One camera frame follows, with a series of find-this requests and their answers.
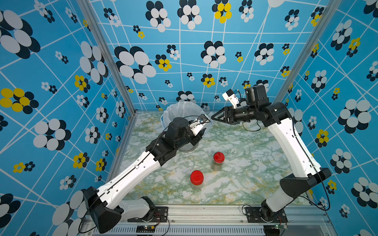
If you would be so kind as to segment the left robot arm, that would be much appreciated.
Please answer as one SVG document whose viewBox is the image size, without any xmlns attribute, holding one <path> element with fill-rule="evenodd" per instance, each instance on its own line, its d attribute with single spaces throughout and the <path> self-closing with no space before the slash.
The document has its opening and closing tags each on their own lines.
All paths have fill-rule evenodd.
<svg viewBox="0 0 378 236">
<path fill-rule="evenodd" d="M 122 173 L 99 188 L 86 189 L 86 213 L 99 233 L 110 231 L 124 218 L 150 221 L 156 206 L 148 197 L 121 206 L 123 198 L 150 173 L 176 156 L 180 148 L 187 144 L 198 144 L 208 124 L 210 118 L 205 114 L 193 121 L 188 121 L 187 117 L 175 118 Z"/>
</svg>

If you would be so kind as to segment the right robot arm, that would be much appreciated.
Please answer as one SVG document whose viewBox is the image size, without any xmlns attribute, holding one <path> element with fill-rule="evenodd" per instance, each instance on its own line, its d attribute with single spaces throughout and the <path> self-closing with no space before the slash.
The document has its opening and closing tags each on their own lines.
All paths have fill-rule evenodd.
<svg viewBox="0 0 378 236">
<path fill-rule="evenodd" d="M 283 209 L 303 193 L 331 177 L 331 171 L 323 168 L 310 154 L 297 131 L 288 108 L 281 102 L 271 103 L 263 85 L 245 90 L 246 106 L 232 89 L 222 94 L 231 103 L 216 112 L 211 119 L 225 124 L 236 125 L 261 121 L 275 137 L 287 157 L 292 173 L 280 180 L 279 188 L 261 204 L 263 221 L 272 222 Z"/>
</svg>

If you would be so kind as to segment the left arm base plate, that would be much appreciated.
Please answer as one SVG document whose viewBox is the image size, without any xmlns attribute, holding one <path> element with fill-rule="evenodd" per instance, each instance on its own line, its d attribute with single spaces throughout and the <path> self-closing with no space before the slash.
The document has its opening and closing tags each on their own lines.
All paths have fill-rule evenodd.
<svg viewBox="0 0 378 236">
<path fill-rule="evenodd" d="M 131 218 L 128 219 L 127 222 L 132 222 L 132 223 L 166 223 L 167 222 L 167 216 L 168 216 L 168 210 L 169 207 L 162 207 L 158 206 L 155 208 L 154 213 L 147 213 L 147 216 L 143 218 Z"/>
</svg>

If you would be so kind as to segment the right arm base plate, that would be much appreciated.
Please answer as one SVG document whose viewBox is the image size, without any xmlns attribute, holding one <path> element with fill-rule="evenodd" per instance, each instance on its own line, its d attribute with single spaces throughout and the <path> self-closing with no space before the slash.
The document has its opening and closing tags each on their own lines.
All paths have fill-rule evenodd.
<svg viewBox="0 0 378 236">
<path fill-rule="evenodd" d="M 278 212 L 271 212 L 262 207 L 245 205 L 242 207 L 242 212 L 249 223 L 287 223 L 286 213 L 283 209 Z"/>
</svg>

